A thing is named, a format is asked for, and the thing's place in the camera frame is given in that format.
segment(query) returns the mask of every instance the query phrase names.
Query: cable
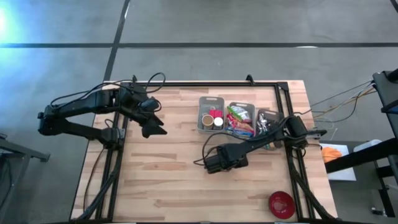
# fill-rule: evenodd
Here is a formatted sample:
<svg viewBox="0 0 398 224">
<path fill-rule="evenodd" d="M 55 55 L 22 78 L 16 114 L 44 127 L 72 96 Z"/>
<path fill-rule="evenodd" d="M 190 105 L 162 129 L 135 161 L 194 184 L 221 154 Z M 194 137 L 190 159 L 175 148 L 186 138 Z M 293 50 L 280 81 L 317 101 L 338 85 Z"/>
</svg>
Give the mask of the cable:
<svg viewBox="0 0 398 224">
<path fill-rule="evenodd" d="M 111 128 L 111 126 L 110 126 L 107 122 L 111 122 L 111 123 L 113 124 L 113 121 L 112 121 L 112 120 L 110 120 L 110 119 L 105 119 L 104 122 L 105 122 L 105 125 L 107 125 L 108 128 Z M 116 127 L 116 128 L 118 129 L 119 138 L 121 138 L 120 129 L 119 129 L 118 127 Z M 90 177 L 88 178 L 88 182 L 87 182 L 87 186 L 86 186 L 86 190 L 85 190 L 85 195 L 84 195 L 84 197 L 83 197 L 83 211 L 86 211 L 86 196 L 87 196 L 88 188 L 89 188 L 90 183 L 91 183 L 91 179 L 92 179 L 93 176 L 94 176 L 94 172 L 95 172 L 96 166 L 97 166 L 98 161 L 100 160 L 100 157 L 101 157 L 102 153 L 104 152 L 104 150 L 105 150 L 105 148 L 102 148 L 101 152 L 99 153 L 97 159 L 96 159 L 95 162 L 94 162 L 94 166 L 93 166 L 93 168 L 92 168 L 92 170 L 91 170 Z"/>
<path fill-rule="evenodd" d="M 164 73 L 159 72 L 159 73 L 156 73 L 155 75 L 151 76 L 151 78 L 148 80 L 148 82 L 147 82 L 147 84 L 146 84 L 146 86 L 145 86 L 145 89 L 147 89 L 147 87 L 148 87 L 149 84 L 150 84 L 150 81 L 152 81 L 152 79 L 155 78 L 155 77 L 158 76 L 158 75 L 162 75 L 164 79 L 163 79 L 162 83 L 160 84 L 160 86 L 159 86 L 157 89 L 155 89 L 155 90 L 151 90 L 151 91 L 146 91 L 146 90 L 145 90 L 145 91 L 137 91 L 137 90 L 134 90 L 134 89 L 132 89 L 132 88 L 129 88 L 129 87 L 126 87 L 126 86 L 122 86 L 122 85 L 118 84 L 119 82 L 131 82 L 131 80 L 119 80 L 119 81 L 115 81 L 115 82 L 100 83 L 100 84 L 96 85 L 94 88 L 92 88 L 92 89 L 90 89 L 90 90 L 81 91 L 81 92 L 78 92 L 78 93 L 72 93 L 72 94 L 65 95 L 65 96 L 60 96 L 60 97 L 54 99 L 53 101 L 51 101 L 50 106 L 51 106 L 51 108 L 53 108 L 53 109 L 58 109 L 58 110 L 59 110 L 60 108 L 63 108 L 63 107 L 65 107 L 65 106 L 67 106 L 67 105 L 70 105 L 71 103 L 74 103 L 74 102 L 76 102 L 76 101 L 78 101 L 78 100 L 83 99 L 84 97 L 86 97 L 86 96 L 88 96 L 90 93 L 92 93 L 93 91 L 98 90 L 98 89 L 100 89 L 100 88 L 102 88 L 102 87 L 104 87 L 104 86 L 107 86 L 107 85 L 116 85 L 116 86 L 119 86 L 119 87 L 121 87 L 121 88 L 125 88 L 126 90 L 128 90 L 128 91 L 130 91 L 130 92 L 134 92 L 134 93 L 143 93 L 143 94 L 154 93 L 154 92 L 156 92 L 156 91 L 159 91 L 159 90 L 164 86 L 164 83 L 166 82 L 166 76 L 165 76 Z M 68 103 L 62 104 L 61 106 L 56 107 L 56 106 L 54 105 L 54 103 L 55 103 L 56 101 L 60 100 L 60 99 L 67 98 L 67 97 L 70 97 L 70 96 L 79 95 L 79 94 L 83 94 L 83 93 L 85 93 L 83 96 L 81 96 L 81 97 L 79 97 L 79 98 L 77 98 L 77 99 L 75 99 L 75 100 L 71 100 L 71 101 L 69 101 Z"/>
<path fill-rule="evenodd" d="M 8 176 L 9 176 L 10 186 L 8 187 L 6 196 L 3 198 L 3 200 L 2 200 L 2 202 L 1 202 L 1 204 L 0 204 L 0 210 L 2 209 L 2 206 L 4 205 L 4 203 L 6 202 L 7 196 L 8 196 L 8 194 L 10 193 L 11 188 L 12 188 L 12 186 L 13 186 L 13 183 L 12 183 L 11 164 L 10 164 L 10 161 L 8 161 L 8 159 L 6 159 L 6 163 L 7 163 L 7 165 L 8 165 Z"/>
<path fill-rule="evenodd" d="M 86 186 L 86 190 L 85 190 L 85 196 L 83 197 L 83 211 L 86 210 L 86 198 L 87 198 L 88 188 L 89 188 L 90 183 L 91 183 L 91 179 L 93 178 L 93 175 L 94 175 L 95 169 L 96 169 L 96 167 L 97 167 L 98 161 L 100 160 L 101 155 L 102 155 L 102 152 L 103 152 L 104 150 L 105 150 L 105 148 L 102 148 L 101 152 L 99 153 L 97 159 L 96 159 L 95 162 L 94 162 L 94 166 L 93 166 L 93 168 L 92 168 L 92 170 L 91 170 L 90 177 L 88 178 L 88 182 L 87 182 L 87 186 Z"/>
<path fill-rule="evenodd" d="M 156 91 L 159 91 L 163 87 L 164 83 L 166 82 L 166 76 L 165 76 L 165 74 L 163 72 L 158 72 L 158 73 L 156 73 L 155 75 L 153 75 L 153 76 L 151 76 L 149 78 L 149 80 L 147 82 L 147 85 L 145 86 L 145 90 L 147 90 L 147 88 L 148 88 L 148 86 L 150 84 L 150 81 L 152 81 L 152 79 L 155 78 L 158 75 L 162 75 L 163 76 L 163 82 L 160 84 L 160 86 L 157 89 L 151 90 L 151 91 L 146 91 L 145 93 L 154 93 Z"/>
<path fill-rule="evenodd" d="M 154 113 L 159 112 L 162 109 L 162 103 L 159 100 L 156 100 L 156 99 L 155 99 L 155 101 L 159 104 L 159 109 L 154 110 Z"/>
<path fill-rule="evenodd" d="M 92 216 L 92 214 L 95 211 L 95 209 L 97 208 L 100 200 L 105 196 L 106 191 L 108 191 L 109 187 L 111 186 L 111 184 L 114 182 L 114 180 L 118 176 L 117 174 L 119 173 L 120 168 L 121 168 L 121 164 L 115 165 L 113 171 L 109 175 L 109 178 L 106 180 L 106 182 L 104 183 L 102 188 L 99 190 L 97 196 L 94 198 L 91 205 L 83 212 L 83 214 L 81 214 L 77 218 L 78 220 L 87 219 Z"/>
<path fill-rule="evenodd" d="M 222 132 L 219 132 L 219 133 L 214 133 L 214 134 L 210 135 L 210 136 L 207 138 L 207 140 L 205 141 L 205 143 L 203 144 L 203 147 L 202 147 L 202 149 L 201 149 L 201 158 L 202 158 L 202 160 L 203 160 L 203 165 L 204 165 L 204 166 L 206 166 L 206 156 L 205 156 L 205 148 L 206 148 L 206 145 L 207 145 L 207 143 L 209 142 L 209 140 L 210 140 L 213 136 L 216 136 L 216 135 L 219 135 L 219 134 L 224 134 L 224 135 L 231 136 L 231 137 L 234 137 L 234 138 L 239 139 L 239 140 L 246 141 L 246 139 L 244 139 L 244 138 L 240 138 L 240 137 L 237 137 L 237 136 L 235 136 L 235 135 L 233 135 L 233 134 L 229 134 L 229 133 L 222 133 Z"/>
<path fill-rule="evenodd" d="M 0 133 L 0 139 L 6 139 L 8 137 L 7 134 Z"/>
<path fill-rule="evenodd" d="M 308 143 L 308 145 L 319 146 L 319 147 L 321 147 L 321 150 L 323 149 L 323 147 L 320 144 Z"/>
<path fill-rule="evenodd" d="M 338 93 L 338 94 L 336 94 L 336 95 L 334 95 L 334 96 L 331 96 L 331 97 L 329 97 L 329 98 L 326 98 L 326 99 L 324 99 L 324 100 L 321 100 L 321 101 L 319 101 L 318 103 L 314 103 L 314 104 L 310 105 L 310 107 L 311 107 L 311 106 L 318 105 L 318 104 L 320 104 L 320 103 L 323 103 L 323 102 L 325 102 L 326 100 L 330 100 L 330 99 L 332 99 L 332 98 L 334 98 L 334 97 L 336 97 L 336 96 L 340 96 L 341 94 L 347 93 L 347 92 L 349 92 L 349 91 L 351 91 L 351 90 L 354 90 L 354 89 L 356 89 L 356 88 L 358 88 L 358 87 L 360 87 L 360 86 L 363 86 L 363 85 L 365 85 L 365 84 L 368 84 L 368 83 L 370 83 L 370 82 L 372 82 L 372 81 L 367 81 L 367 82 L 365 82 L 365 83 L 362 83 L 362 84 L 360 84 L 360 85 L 357 85 L 357 86 L 355 86 L 355 87 L 352 87 L 352 88 L 350 88 L 349 90 L 342 91 L 341 93 Z"/>
<path fill-rule="evenodd" d="M 210 154 L 214 149 L 216 149 L 216 148 L 217 148 L 217 146 L 211 147 L 211 148 L 209 149 L 209 151 L 207 152 L 207 154 L 206 154 L 206 156 L 205 156 L 204 158 L 195 160 L 195 161 L 193 161 L 193 163 L 196 164 L 196 165 L 199 165 L 199 166 L 204 166 L 204 164 L 200 164 L 200 163 L 198 163 L 198 162 L 205 160 L 205 159 L 209 156 L 209 154 Z"/>
<path fill-rule="evenodd" d="M 343 119 L 339 119 L 339 120 L 337 120 L 337 121 L 318 121 L 318 122 L 324 122 L 324 123 L 337 123 L 337 122 L 340 122 L 340 121 L 345 121 L 345 120 L 347 120 L 348 118 L 350 118 L 350 117 L 354 114 L 360 94 L 361 94 L 361 93 L 359 93 L 358 96 L 356 97 L 356 99 L 355 99 L 355 104 L 354 104 L 354 108 L 353 108 L 351 114 L 349 114 L 347 117 L 345 117 L 345 118 L 343 118 Z"/>
<path fill-rule="evenodd" d="M 314 103 L 314 104 L 310 105 L 310 108 L 313 107 L 313 106 L 315 106 L 315 105 L 318 105 L 318 104 L 320 104 L 320 103 L 323 103 L 323 102 L 325 102 L 326 100 L 330 100 L 330 99 L 332 99 L 332 98 L 334 98 L 334 97 L 336 97 L 336 96 L 340 96 L 341 94 L 347 93 L 347 92 L 349 92 L 349 91 L 351 91 L 351 90 L 354 90 L 354 89 L 356 89 L 356 88 L 358 88 L 358 87 L 360 87 L 360 86 L 363 86 L 363 85 L 365 85 L 365 84 L 368 84 L 368 83 L 370 83 L 370 82 L 372 82 L 372 81 L 368 81 L 368 82 L 362 83 L 362 84 L 360 84 L 360 85 L 357 85 L 357 86 L 355 86 L 355 87 L 350 88 L 349 90 L 342 91 L 341 93 L 338 93 L 338 94 L 336 94 L 336 95 L 334 95 L 334 96 L 331 96 L 331 97 L 326 98 L 326 99 L 324 99 L 324 100 L 321 100 L 321 101 L 319 101 L 319 102 L 317 102 L 317 103 Z M 310 112 L 311 110 L 312 110 L 312 109 L 309 109 L 309 110 L 307 110 L 307 111 L 304 112 L 304 113 L 301 113 L 301 112 L 294 112 L 293 114 L 296 114 L 296 113 L 297 113 L 297 114 L 305 115 L 305 114 L 307 114 L 308 112 Z"/>
<path fill-rule="evenodd" d="M 295 150 L 296 150 L 296 153 L 297 153 L 297 151 L 298 151 L 298 150 L 304 150 L 303 158 L 304 158 L 304 156 L 305 156 L 305 155 L 306 155 L 306 153 L 307 153 L 307 150 L 306 150 L 306 149 L 304 149 L 304 148 L 295 149 Z"/>
<path fill-rule="evenodd" d="M 366 95 L 370 94 L 370 91 L 372 90 L 372 88 L 369 89 L 369 90 L 367 90 L 364 94 L 360 95 L 366 88 L 364 88 L 364 89 L 362 89 L 361 91 L 359 91 L 359 93 L 355 93 L 352 97 L 348 98 L 346 101 L 342 102 L 341 104 L 339 104 L 339 105 L 337 105 L 337 106 L 335 106 L 335 107 L 333 107 L 333 108 L 330 108 L 330 109 L 327 110 L 327 111 L 323 111 L 322 114 L 316 115 L 314 118 L 320 117 L 320 116 L 322 116 L 322 115 L 324 115 L 324 114 L 326 114 L 326 113 L 331 112 L 332 110 L 334 110 L 334 112 L 335 112 L 338 108 L 340 108 L 340 107 L 342 107 L 342 106 L 344 106 L 344 105 L 346 105 L 346 104 L 351 103 L 352 101 L 354 101 L 356 97 L 357 97 L 357 98 L 360 98 L 360 97 L 362 97 L 362 96 L 366 96 Z"/>
<path fill-rule="evenodd" d="M 316 119 L 320 119 L 320 118 L 323 118 L 323 119 L 325 119 L 325 120 L 327 120 L 327 121 L 331 121 L 329 118 L 326 118 L 326 117 L 324 117 L 324 116 L 321 116 L 321 117 L 317 117 Z M 321 126 L 321 128 L 323 128 L 323 129 L 325 129 L 325 130 L 333 130 L 334 128 L 335 128 L 335 124 L 334 123 L 332 123 L 331 124 L 331 128 L 326 128 L 326 127 L 324 127 L 323 125 L 320 125 Z"/>
</svg>

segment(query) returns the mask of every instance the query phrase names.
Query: orange object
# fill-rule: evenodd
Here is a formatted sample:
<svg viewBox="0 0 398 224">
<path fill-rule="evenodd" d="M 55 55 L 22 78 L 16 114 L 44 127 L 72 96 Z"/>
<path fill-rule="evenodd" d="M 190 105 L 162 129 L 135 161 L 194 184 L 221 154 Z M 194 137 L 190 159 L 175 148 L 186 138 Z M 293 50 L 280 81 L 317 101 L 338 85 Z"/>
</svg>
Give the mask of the orange object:
<svg viewBox="0 0 398 224">
<path fill-rule="evenodd" d="M 330 162 L 334 159 L 340 158 L 341 156 L 343 156 L 341 152 L 332 147 L 324 147 L 322 149 L 322 158 L 324 162 Z"/>
</svg>

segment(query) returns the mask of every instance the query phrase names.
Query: wire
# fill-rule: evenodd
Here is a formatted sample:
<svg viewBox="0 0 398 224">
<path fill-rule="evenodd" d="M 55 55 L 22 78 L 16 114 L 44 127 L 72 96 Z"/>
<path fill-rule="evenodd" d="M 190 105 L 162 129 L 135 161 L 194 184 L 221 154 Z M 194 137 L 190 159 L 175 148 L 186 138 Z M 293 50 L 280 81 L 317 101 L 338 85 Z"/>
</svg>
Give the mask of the wire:
<svg viewBox="0 0 398 224">
<path fill-rule="evenodd" d="M 356 88 L 358 88 L 358 87 L 360 87 L 360 86 L 363 86 L 363 85 L 365 85 L 365 84 L 368 84 L 368 83 L 370 83 L 370 82 L 371 82 L 371 81 L 367 81 L 367 82 L 365 82 L 365 83 L 362 83 L 362 84 L 360 84 L 360 85 L 357 85 L 357 86 L 355 86 L 355 87 L 352 87 L 352 88 L 350 88 L 349 90 L 342 91 L 341 93 L 338 93 L 338 94 L 336 94 L 336 95 L 334 95 L 334 96 L 331 96 L 331 97 L 329 97 L 329 98 L 326 98 L 326 99 L 324 99 L 324 100 L 321 100 L 321 101 L 319 101 L 318 103 L 314 103 L 314 104 L 310 105 L 310 107 L 315 106 L 315 105 L 318 105 L 318 104 L 320 104 L 320 103 L 323 103 L 323 102 L 325 102 L 326 100 L 330 100 L 330 99 L 332 99 L 332 98 L 334 98 L 334 97 L 336 97 L 336 96 L 340 96 L 341 94 L 347 93 L 347 92 L 349 92 L 349 91 L 351 91 L 351 90 L 354 90 L 354 89 L 356 89 Z"/>
<path fill-rule="evenodd" d="M 342 107 L 342 106 L 344 106 L 344 105 L 346 105 L 346 104 L 348 104 L 348 103 L 351 103 L 351 102 L 354 101 L 356 98 L 360 98 L 360 97 L 362 97 L 362 96 L 366 96 L 366 95 L 370 94 L 370 91 L 371 91 L 371 90 L 372 90 L 372 88 L 369 89 L 369 90 L 367 90 L 367 91 L 366 91 L 364 94 L 362 94 L 362 95 L 357 95 L 358 93 L 355 93 L 352 97 L 348 98 L 346 101 L 342 102 L 341 104 L 339 104 L 339 105 L 337 105 L 337 106 L 335 106 L 335 107 L 333 107 L 333 108 L 330 108 L 330 109 L 327 110 L 327 111 L 323 111 L 322 114 L 316 115 L 314 118 L 320 117 L 320 116 L 322 116 L 322 115 L 324 115 L 324 114 L 326 114 L 326 113 L 329 113 L 329 112 L 332 111 L 332 110 L 334 110 L 334 112 L 335 112 L 338 108 L 340 108 L 340 107 Z"/>
<path fill-rule="evenodd" d="M 304 148 L 295 149 L 295 150 L 296 150 L 296 153 L 297 153 L 297 151 L 298 151 L 298 150 L 304 150 L 303 158 L 304 158 L 304 156 L 305 156 L 305 155 L 306 155 L 306 153 L 307 153 L 307 150 L 306 150 L 306 149 L 304 149 Z"/>
<path fill-rule="evenodd" d="M 92 179 L 93 176 L 94 176 L 94 172 L 95 172 L 95 169 L 96 169 L 96 167 L 97 167 L 98 161 L 100 161 L 102 152 L 103 152 L 104 150 L 105 150 L 105 148 L 102 148 L 101 152 L 99 153 L 97 159 L 96 159 L 95 162 L 94 162 L 94 166 L 93 166 L 93 169 L 91 170 L 90 177 L 88 178 L 88 182 L 87 182 L 87 186 L 86 186 L 86 190 L 85 190 L 85 196 L 83 197 L 83 211 L 86 210 L 86 198 L 87 198 L 88 188 L 89 188 L 90 183 L 91 183 L 91 179 Z"/>
<path fill-rule="evenodd" d="M 200 163 L 198 163 L 198 162 L 204 161 L 204 160 L 209 156 L 209 154 L 210 154 L 214 149 L 216 149 L 216 148 L 217 148 L 217 146 L 210 148 L 209 151 L 207 152 L 207 154 L 206 154 L 206 156 L 205 156 L 204 158 L 195 160 L 195 161 L 193 161 L 193 163 L 196 164 L 196 165 L 199 165 L 199 166 L 204 166 L 204 164 L 200 164 Z"/>
<path fill-rule="evenodd" d="M 308 143 L 308 145 L 312 145 L 312 146 L 319 146 L 319 147 L 321 147 L 321 150 L 323 149 L 323 147 L 322 147 L 320 144 Z"/>
<path fill-rule="evenodd" d="M 326 117 L 324 117 L 324 116 L 317 117 L 316 119 L 320 119 L 320 118 L 323 118 L 323 119 L 325 119 L 325 120 L 327 120 L 327 121 L 331 121 L 329 118 L 326 118 Z M 331 123 L 331 128 L 326 128 L 326 127 L 324 127 L 323 125 L 320 125 L 320 126 L 321 126 L 321 128 L 323 128 L 323 129 L 325 129 L 325 130 L 333 130 L 333 129 L 335 128 L 335 124 L 334 124 L 334 123 Z"/>
<path fill-rule="evenodd" d="M 163 87 L 164 83 L 166 82 L 166 76 L 164 75 L 163 72 L 158 72 L 158 73 L 156 73 L 155 75 L 153 75 L 153 76 L 151 76 L 151 77 L 149 78 L 149 80 L 148 80 L 148 82 L 147 82 L 147 85 L 145 86 L 145 90 L 147 90 L 147 88 L 148 88 L 148 86 L 149 86 L 149 84 L 150 84 L 150 81 L 152 81 L 152 79 L 155 78 L 155 77 L 158 76 L 158 75 L 162 75 L 162 76 L 163 76 L 163 82 L 160 84 L 160 86 L 159 86 L 157 89 L 151 90 L 151 91 L 146 91 L 145 93 L 154 93 L 154 92 L 156 92 L 156 91 L 159 91 L 159 90 Z"/>
<path fill-rule="evenodd" d="M 156 100 L 156 99 L 155 99 L 155 101 L 159 104 L 159 109 L 154 110 L 154 113 L 159 112 L 162 109 L 162 103 L 159 100 Z"/>
<path fill-rule="evenodd" d="M 113 124 L 113 121 L 111 121 L 110 119 L 105 119 L 105 124 L 108 128 L 111 128 L 111 126 L 107 123 L 107 121 L 111 122 Z"/>
<path fill-rule="evenodd" d="M 108 191 L 109 187 L 111 184 L 114 182 L 116 177 L 118 176 L 118 173 L 120 172 L 121 164 L 116 164 L 113 171 L 110 173 L 109 178 L 106 180 L 106 182 L 103 184 L 102 188 L 99 190 L 97 196 L 94 198 L 92 201 L 91 205 L 81 214 L 77 219 L 87 219 L 90 218 L 97 208 L 99 202 L 103 197 L 105 196 L 106 191 Z"/>
<path fill-rule="evenodd" d="M 147 87 L 148 87 L 149 84 L 150 84 L 150 81 L 152 81 L 152 79 L 155 78 L 155 77 L 158 76 L 158 75 L 162 75 L 162 76 L 163 76 L 164 79 L 163 79 L 162 83 L 159 85 L 159 87 L 158 87 L 157 89 L 151 90 L 151 91 L 146 91 Z M 127 81 L 130 81 L 130 82 L 131 82 L 131 80 L 119 80 L 119 81 L 115 81 L 115 82 L 100 83 L 100 84 L 96 85 L 94 88 L 92 88 L 92 89 L 90 89 L 90 90 L 81 91 L 81 92 L 78 92 L 78 93 L 72 93 L 72 94 L 65 95 L 65 96 L 60 96 L 60 97 L 54 99 L 53 101 L 51 101 L 50 106 L 51 106 L 51 108 L 53 108 L 53 109 L 58 109 L 58 110 L 59 110 L 60 108 L 63 108 L 63 107 L 65 107 L 65 106 L 67 106 L 67 105 L 70 105 L 70 104 L 72 104 L 72 103 L 74 103 L 74 102 L 76 102 L 76 101 L 78 101 L 78 100 L 83 99 L 84 97 L 86 97 L 86 96 L 88 96 L 90 93 L 92 93 L 93 91 L 98 90 L 98 89 L 100 89 L 100 88 L 102 88 L 102 87 L 104 87 L 104 86 L 107 86 L 107 85 L 116 85 L 116 86 L 119 86 L 119 87 L 121 87 L 121 88 L 125 88 L 126 90 L 128 90 L 128 91 L 130 91 L 130 92 L 134 92 L 134 93 L 143 93 L 143 94 L 154 93 L 154 92 L 156 92 L 156 91 L 159 91 L 159 90 L 164 86 L 164 83 L 166 82 L 166 76 L 165 76 L 165 74 L 162 73 L 162 72 L 156 73 L 155 75 L 151 76 L 151 77 L 149 78 L 149 80 L 148 80 L 146 86 L 145 86 L 145 91 L 137 91 L 137 90 L 134 90 L 134 89 L 129 88 L 129 87 L 127 87 L 127 86 L 122 86 L 122 85 L 118 84 L 119 82 L 127 82 Z M 75 99 L 75 100 L 71 100 L 71 101 L 69 101 L 68 103 L 64 103 L 64 104 L 62 104 L 62 105 L 60 105 L 60 106 L 55 106 L 55 105 L 54 105 L 54 103 L 55 103 L 56 101 L 60 100 L 60 99 L 67 98 L 67 97 L 70 97 L 70 96 L 79 95 L 79 94 L 83 94 L 83 93 L 85 93 L 83 96 L 81 96 L 81 97 L 79 97 L 79 98 L 77 98 L 77 99 Z"/>
<path fill-rule="evenodd" d="M 358 87 L 360 87 L 360 86 L 363 86 L 363 85 L 365 85 L 365 84 L 368 84 L 368 83 L 370 83 L 370 82 L 372 82 L 372 81 L 368 81 L 368 82 L 362 83 L 362 84 L 360 84 L 360 85 L 358 85 L 358 86 L 354 86 L 354 87 L 350 88 L 349 90 L 342 91 L 341 93 L 338 93 L 338 94 L 336 94 L 336 95 L 334 95 L 334 96 L 328 97 L 328 98 L 326 98 L 326 99 L 324 99 L 324 100 L 321 100 L 321 101 L 319 101 L 319 102 L 317 102 L 317 103 L 314 103 L 314 104 L 310 105 L 310 109 L 307 110 L 307 111 L 304 112 L 304 113 L 301 113 L 301 112 L 294 112 L 293 114 L 305 115 L 305 114 L 309 113 L 310 111 L 312 111 L 312 108 L 311 108 L 311 107 L 313 107 L 313 106 L 315 106 L 315 105 L 318 105 L 318 104 L 320 104 L 320 103 L 323 103 L 323 102 L 325 102 L 326 100 L 330 100 L 330 99 L 332 99 L 332 98 L 334 98 L 334 97 L 336 97 L 336 96 L 340 96 L 341 94 L 347 93 L 347 92 L 349 92 L 349 91 L 351 91 L 351 90 L 354 90 L 354 89 L 356 89 L 356 88 L 358 88 Z M 312 112 L 313 112 L 313 113 L 323 113 L 323 111 L 312 111 Z"/>
<path fill-rule="evenodd" d="M 337 121 L 318 121 L 318 122 L 324 122 L 324 123 L 337 123 L 337 122 L 340 122 L 340 121 L 345 121 L 345 120 L 347 120 L 348 118 L 350 118 L 350 117 L 354 114 L 360 94 L 361 94 L 361 93 L 359 93 L 358 96 L 356 97 L 356 99 L 355 99 L 355 104 L 354 104 L 354 108 L 353 108 L 351 114 L 349 114 L 347 117 L 345 117 L 345 118 L 343 118 L 343 119 L 339 119 L 339 120 L 337 120 Z"/>
<path fill-rule="evenodd" d="M 0 210 L 2 209 L 2 206 L 4 205 L 4 203 L 6 202 L 7 196 L 8 196 L 8 194 L 10 193 L 12 186 L 14 185 L 14 184 L 12 183 L 12 172 L 11 172 L 11 164 L 10 164 L 10 161 L 9 161 L 8 159 L 6 159 L 6 163 L 7 163 L 7 165 L 8 165 L 8 176 L 9 176 L 10 186 L 8 187 L 6 196 L 4 196 L 4 198 L 3 198 L 3 200 L 2 200 L 2 202 L 1 202 L 1 204 L 0 204 Z"/>
</svg>

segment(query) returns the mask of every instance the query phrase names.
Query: metal stand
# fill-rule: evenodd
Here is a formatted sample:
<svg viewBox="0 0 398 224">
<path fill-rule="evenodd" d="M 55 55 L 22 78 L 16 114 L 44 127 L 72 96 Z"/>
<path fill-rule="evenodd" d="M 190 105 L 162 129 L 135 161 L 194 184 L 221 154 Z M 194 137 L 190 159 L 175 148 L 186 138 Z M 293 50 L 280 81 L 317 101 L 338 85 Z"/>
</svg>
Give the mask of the metal stand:
<svg viewBox="0 0 398 224">
<path fill-rule="evenodd" d="M 19 169 L 17 170 L 16 175 L 13 177 L 10 191 L 6 195 L 6 199 L 4 201 L 3 207 L 0 210 L 0 223 L 2 223 L 4 216 L 6 215 L 7 208 L 11 202 L 11 198 L 14 196 L 16 188 L 21 182 L 27 166 L 29 164 L 30 158 L 38 158 L 42 162 L 47 162 L 49 160 L 50 154 L 44 154 L 33 149 L 26 148 L 24 146 L 20 146 L 18 144 L 11 143 L 5 139 L 0 139 L 0 149 L 9 151 L 10 153 L 4 153 L 2 156 L 6 159 L 20 159 L 21 164 L 19 165 Z"/>
<path fill-rule="evenodd" d="M 398 70 L 394 72 L 375 73 L 373 75 L 375 89 L 379 93 L 383 107 L 388 107 L 391 103 L 396 102 L 398 96 L 398 83 L 389 80 L 391 75 L 397 76 Z M 384 210 L 372 209 L 372 213 L 376 215 L 385 215 L 387 217 L 395 217 L 390 198 L 388 196 L 388 188 L 384 184 L 383 178 L 394 176 L 398 184 L 398 114 L 388 113 L 387 118 L 395 137 L 387 141 L 381 142 L 375 146 L 363 149 L 359 152 L 351 153 L 347 156 L 335 159 L 325 164 L 326 171 L 336 172 L 353 166 L 358 166 L 366 162 L 374 162 L 376 173 L 379 177 L 382 188 L 379 189 L 379 195 L 383 202 Z M 379 167 L 378 159 L 388 158 L 389 166 Z"/>
</svg>

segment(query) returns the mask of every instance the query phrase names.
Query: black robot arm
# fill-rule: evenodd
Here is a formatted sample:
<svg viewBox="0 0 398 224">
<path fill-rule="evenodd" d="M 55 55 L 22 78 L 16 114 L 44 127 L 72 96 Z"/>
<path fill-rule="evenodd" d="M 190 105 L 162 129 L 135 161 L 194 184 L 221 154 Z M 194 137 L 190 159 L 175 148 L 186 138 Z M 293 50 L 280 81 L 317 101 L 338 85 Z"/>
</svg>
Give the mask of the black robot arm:
<svg viewBox="0 0 398 224">
<path fill-rule="evenodd" d="M 209 174 L 240 168 L 248 165 L 246 154 L 274 141 L 288 140 L 296 147 L 308 144 L 308 134 L 299 116 L 289 116 L 279 124 L 271 126 L 267 134 L 262 134 L 242 143 L 227 143 L 215 147 L 217 155 L 204 157 L 203 163 Z"/>
<path fill-rule="evenodd" d="M 38 115 L 40 119 L 39 133 L 46 136 L 62 133 L 72 134 L 89 140 L 97 139 L 107 148 L 118 147 L 122 138 L 119 135 L 124 130 L 119 130 L 118 128 L 92 128 L 69 122 L 66 118 L 85 113 L 106 114 L 119 112 L 131 121 L 137 122 L 142 127 L 142 135 L 145 138 L 152 134 L 167 134 L 160 127 L 163 122 L 155 115 L 156 109 L 160 107 L 160 102 L 154 97 L 149 98 L 146 89 L 136 83 L 135 77 L 133 77 L 132 82 L 120 85 L 116 83 L 110 84 L 118 85 L 119 88 L 97 90 L 92 93 L 88 91 L 84 98 L 78 98 L 59 105 L 46 106 L 44 112 Z M 110 84 L 98 85 L 98 88 Z"/>
</svg>

